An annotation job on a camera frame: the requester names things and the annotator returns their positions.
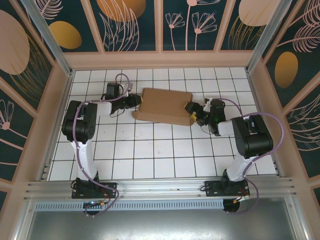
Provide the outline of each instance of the white tile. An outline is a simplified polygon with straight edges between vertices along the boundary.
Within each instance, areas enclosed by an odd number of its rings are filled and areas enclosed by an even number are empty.
[[[195,171],[197,177],[216,176],[216,166],[214,157],[195,157]]]
[[[134,179],[153,179],[154,178],[154,159],[135,159],[133,167]]]
[[[112,179],[132,179],[133,169],[133,159],[114,160]]]
[[[215,68],[216,79],[231,79],[231,73],[228,67]]]
[[[239,91],[236,94],[240,105],[256,105],[254,97],[250,91]]]
[[[169,81],[168,80],[153,81],[153,88],[169,90]]]
[[[201,80],[204,92],[219,92],[218,82],[216,79]]]
[[[219,92],[204,92],[203,95],[204,95],[205,99],[209,99],[209,98],[220,99],[220,93]]]
[[[76,82],[72,84],[70,95],[87,95],[87,82]]]
[[[68,104],[66,106],[66,109],[68,109],[69,104],[71,101],[79,101],[79,102],[84,102],[86,100],[86,95],[82,95],[82,96],[70,96],[68,99]]]
[[[105,81],[106,82],[115,82],[116,81],[116,76],[121,73],[121,69],[117,70],[107,70],[106,71],[106,76],[105,76]],[[121,75],[118,76],[117,81],[121,81]]]
[[[255,164],[251,165],[249,171],[247,172],[247,175],[258,175],[257,168],[256,168]]]
[[[232,156],[231,143],[229,138],[212,138],[214,156]]]
[[[90,82],[104,82],[106,79],[106,70],[92,70]]]
[[[186,91],[188,93],[202,93],[203,92],[201,80],[186,80],[185,85],[186,85]]]
[[[99,124],[116,124],[116,123],[117,123],[116,117],[110,117],[110,115],[101,115],[100,116]]]
[[[255,105],[240,106],[240,107],[243,115],[256,113],[258,111]]]
[[[118,116],[117,123],[118,124],[134,124],[135,119],[132,116],[132,112],[136,111],[135,109],[126,109],[124,113]]]
[[[153,80],[169,80],[168,68],[153,69]]]
[[[193,157],[192,140],[191,139],[175,139],[173,140],[174,157]]]
[[[116,141],[114,159],[132,159],[134,157],[134,141]]]
[[[251,91],[248,79],[233,79],[236,91]]]
[[[153,140],[154,125],[152,123],[135,124],[135,140]]]
[[[213,158],[211,140],[209,138],[205,139],[192,139],[193,152],[195,157],[210,157]]]
[[[185,79],[190,79],[190,80],[200,79],[199,68],[185,68],[184,77]]]
[[[174,178],[175,164],[173,158],[156,158],[154,159],[154,177],[160,178]]]
[[[70,142],[59,142],[56,148],[54,160],[73,160],[74,155],[75,152]]]
[[[153,70],[152,69],[138,69],[138,81],[152,81]]]
[[[230,141],[231,141],[231,147],[232,147],[233,155],[237,155],[238,154],[238,150],[237,150],[236,139],[234,137],[231,137]]]
[[[99,125],[97,141],[114,141],[116,137],[116,125]]]
[[[136,87],[136,93],[142,94],[145,88],[153,88],[153,81],[138,81]]]
[[[204,104],[204,94],[202,92],[192,92],[192,102],[199,103],[200,105]]]
[[[154,141],[154,158],[173,158],[172,140],[155,140]]]
[[[217,79],[215,69],[213,67],[203,67],[199,69],[201,79]]]
[[[134,158],[150,159],[154,157],[154,142],[152,140],[140,140],[134,142]]]
[[[54,161],[49,181],[69,181],[73,161]]]
[[[118,124],[116,126],[116,140],[134,140],[135,125],[134,124]]]
[[[89,82],[91,71],[76,71],[74,75],[74,83],[87,83]]]
[[[114,159],[114,151],[114,141],[97,141],[95,144],[94,159]]]
[[[239,104],[237,93],[235,91],[225,91],[225,92],[220,92],[220,94],[222,99],[229,99],[231,101],[234,101],[237,105]],[[229,101],[224,101],[224,102],[226,106],[234,106],[232,102],[229,102]]]
[[[170,80],[184,80],[185,73],[183,68],[169,68]]]
[[[172,139],[172,125],[166,123],[155,123],[154,139]]]
[[[100,100],[100,98],[101,98],[101,95],[87,95],[85,97],[85,100],[86,101]]]
[[[195,160],[193,157],[183,157],[174,159],[175,177],[186,178],[195,177]]]
[[[232,79],[218,79],[218,85],[220,92],[234,92],[235,86]]]
[[[135,82],[137,80],[137,69],[124,69],[122,73],[127,75],[130,81]],[[127,78],[125,76],[121,76],[121,82],[126,82]]]
[[[271,155],[264,156],[255,162],[258,174],[277,174]]]
[[[241,114],[236,106],[225,106],[224,114],[226,120],[230,120],[232,118],[240,117]]]
[[[63,143],[63,142],[69,142],[68,139],[67,139],[67,136],[65,136],[65,135],[62,133],[61,130],[60,130],[60,133],[59,133],[59,134],[60,134],[59,140],[58,140],[59,142],[62,142],[62,143]]]
[[[216,167],[216,173],[218,176],[222,176],[224,173],[224,170],[230,167],[232,162],[234,161],[233,156],[215,156],[215,167]]]
[[[112,179],[112,167],[113,160],[95,160],[94,165],[98,170],[100,180],[111,180]]]
[[[202,129],[203,129],[206,133],[204,133],[204,132],[201,130],[201,127],[200,127],[197,123],[194,123],[194,124],[191,126],[192,138],[193,138],[193,139],[207,139],[207,138],[210,138],[210,135],[207,134],[207,133],[209,133],[209,128],[208,128],[208,126],[202,126]]]
[[[172,125],[174,139],[191,139],[189,126]]]
[[[230,68],[233,79],[246,79],[246,71],[244,67],[231,67]]]
[[[173,91],[180,91],[185,92],[186,91],[186,82],[185,80],[175,80],[169,82],[170,90]]]
[[[87,95],[102,95],[104,93],[104,82],[89,82]]]
[[[71,176],[70,176],[70,180],[76,180],[78,176],[78,164],[77,161],[73,161],[73,165],[72,165],[72,170],[71,170]]]

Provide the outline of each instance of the floral wallpaper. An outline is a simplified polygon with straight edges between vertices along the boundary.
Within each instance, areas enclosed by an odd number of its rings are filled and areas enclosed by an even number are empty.
[[[221,50],[253,50],[279,0],[236,0]]]
[[[286,119],[309,178],[320,175],[320,85]]]
[[[154,0],[90,0],[106,52],[155,51]]]
[[[282,106],[320,71],[320,0],[306,0],[266,63]]]
[[[0,1],[0,78],[34,109],[52,65],[8,0]]]
[[[0,90],[1,179],[13,179],[33,120],[32,116]]]
[[[163,50],[213,50],[225,0],[164,0]]]
[[[63,52],[98,51],[80,0],[34,0],[34,3]]]

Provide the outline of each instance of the cardboard box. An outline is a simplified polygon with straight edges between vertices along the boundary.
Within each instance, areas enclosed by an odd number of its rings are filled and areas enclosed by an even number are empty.
[[[195,121],[185,110],[185,105],[192,101],[192,97],[188,92],[144,88],[143,102],[132,116],[141,121],[191,126]]]

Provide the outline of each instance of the purple cable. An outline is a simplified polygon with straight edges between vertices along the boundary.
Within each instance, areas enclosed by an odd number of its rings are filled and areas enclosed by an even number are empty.
[[[127,80],[127,83],[129,84],[129,83],[130,83],[129,78],[128,78],[128,76],[125,75],[124,73],[119,73],[119,74],[117,74],[117,75],[115,76],[115,81],[117,82],[117,78],[118,78],[119,76],[121,76],[121,75],[125,76],[125,78],[126,78],[126,80]],[[104,214],[104,213],[105,213],[108,209],[110,209],[110,208],[112,207],[112,205],[117,201],[120,193],[119,193],[119,191],[118,191],[117,189],[115,189],[115,188],[112,188],[112,187],[109,187],[109,186],[105,186],[105,185],[102,185],[102,184],[96,182],[95,180],[93,180],[92,178],[90,178],[89,175],[85,172],[83,166],[81,165],[80,158],[79,158],[79,144],[78,144],[78,142],[76,141],[76,123],[77,123],[77,118],[78,118],[79,112],[80,112],[80,110],[81,110],[81,108],[82,108],[83,105],[88,104],[88,103],[106,103],[106,102],[113,102],[113,101],[119,100],[119,99],[121,99],[122,97],[124,97],[124,96],[127,94],[127,92],[128,92],[128,88],[122,93],[121,96],[119,96],[119,97],[117,97],[117,98],[114,98],[114,99],[83,101],[82,103],[80,103],[80,105],[78,106],[78,108],[77,108],[77,110],[76,110],[76,112],[75,112],[75,116],[74,116],[74,120],[73,120],[73,126],[72,126],[72,137],[73,137],[73,139],[75,140],[74,142],[75,142],[75,146],[76,146],[76,161],[77,161],[77,163],[78,163],[78,165],[79,165],[79,168],[81,169],[81,171],[83,172],[83,174],[85,175],[85,177],[86,177],[87,179],[89,179],[91,182],[93,182],[94,184],[98,185],[98,186],[101,187],[101,188],[108,189],[108,190],[112,190],[113,192],[116,192],[116,196],[115,196],[115,199],[113,200],[113,202],[110,203],[110,205],[109,205],[108,207],[106,207],[105,210],[98,212],[96,215],[89,215],[89,214],[87,213],[87,209],[88,209],[88,206],[87,206],[87,207],[85,208],[85,210],[84,210],[84,213],[86,214],[87,217],[90,216],[91,218],[94,218],[95,216],[98,217],[98,216]]]

